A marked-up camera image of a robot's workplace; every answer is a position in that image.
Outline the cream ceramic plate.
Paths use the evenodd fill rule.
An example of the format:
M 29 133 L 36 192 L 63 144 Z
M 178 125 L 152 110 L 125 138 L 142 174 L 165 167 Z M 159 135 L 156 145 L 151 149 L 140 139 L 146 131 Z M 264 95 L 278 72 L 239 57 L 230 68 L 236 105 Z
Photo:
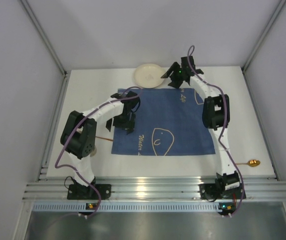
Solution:
M 160 86 L 164 79 L 162 76 L 166 70 L 154 63 L 145 63 L 138 66 L 134 73 L 133 78 L 135 83 L 141 88 L 152 89 Z

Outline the blue cloth placemat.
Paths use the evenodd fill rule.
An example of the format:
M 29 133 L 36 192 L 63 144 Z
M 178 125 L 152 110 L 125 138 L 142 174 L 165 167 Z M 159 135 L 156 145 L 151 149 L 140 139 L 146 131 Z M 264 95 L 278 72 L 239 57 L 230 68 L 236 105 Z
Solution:
M 134 131 L 115 129 L 111 153 L 128 156 L 203 156 L 215 153 L 203 125 L 203 101 L 192 88 L 144 89 Z

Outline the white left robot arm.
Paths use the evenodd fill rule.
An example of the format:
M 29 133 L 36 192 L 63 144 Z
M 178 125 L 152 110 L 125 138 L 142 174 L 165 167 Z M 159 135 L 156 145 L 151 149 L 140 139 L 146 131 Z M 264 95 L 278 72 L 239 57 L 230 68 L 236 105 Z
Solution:
M 91 165 L 91 153 L 95 149 L 96 131 L 100 125 L 131 134 L 135 128 L 135 113 L 140 107 L 140 94 L 133 87 L 123 93 L 115 93 L 100 105 L 84 111 L 72 111 L 63 129 L 60 143 L 63 146 L 55 162 L 55 168 L 70 168 L 74 181 L 84 187 L 94 186 L 95 175 Z

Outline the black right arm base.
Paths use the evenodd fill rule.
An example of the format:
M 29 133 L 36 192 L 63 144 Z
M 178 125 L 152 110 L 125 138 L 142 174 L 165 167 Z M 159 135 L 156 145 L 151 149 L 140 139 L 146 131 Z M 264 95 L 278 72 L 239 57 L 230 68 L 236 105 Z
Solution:
M 242 186 L 233 188 L 226 191 L 221 191 L 217 188 L 214 183 L 206 183 L 199 185 L 200 190 L 200 198 L 202 200 L 207 200 L 209 202 L 214 202 L 216 200 L 223 200 L 223 199 L 234 199 L 236 197 L 237 200 L 241 199 L 241 196 L 244 192 Z

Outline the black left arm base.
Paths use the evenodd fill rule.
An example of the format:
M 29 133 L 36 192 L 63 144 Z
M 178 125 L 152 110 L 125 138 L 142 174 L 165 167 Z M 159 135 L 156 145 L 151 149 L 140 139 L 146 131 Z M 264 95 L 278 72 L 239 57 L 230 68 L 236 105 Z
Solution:
M 111 196 L 110 184 L 95 184 L 94 187 L 99 192 L 101 200 L 106 200 Z M 99 196 L 90 186 L 81 184 L 71 184 L 68 187 L 68 200 L 98 200 Z

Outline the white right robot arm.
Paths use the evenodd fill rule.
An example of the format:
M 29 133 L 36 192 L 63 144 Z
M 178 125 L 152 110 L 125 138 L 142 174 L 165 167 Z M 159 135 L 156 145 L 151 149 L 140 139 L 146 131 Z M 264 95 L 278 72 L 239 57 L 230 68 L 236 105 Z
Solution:
M 213 200 L 232 196 L 240 187 L 239 171 L 229 151 L 228 124 L 230 121 L 229 96 L 223 90 L 205 80 L 204 72 L 195 68 L 192 56 L 174 62 L 162 76 L 169 78 L 170 87 L 178 89 L 186 82 L 203 100 L 202 122 L 211 134 L 219 164 L 213 187 L 206 187 L 203 197 Z

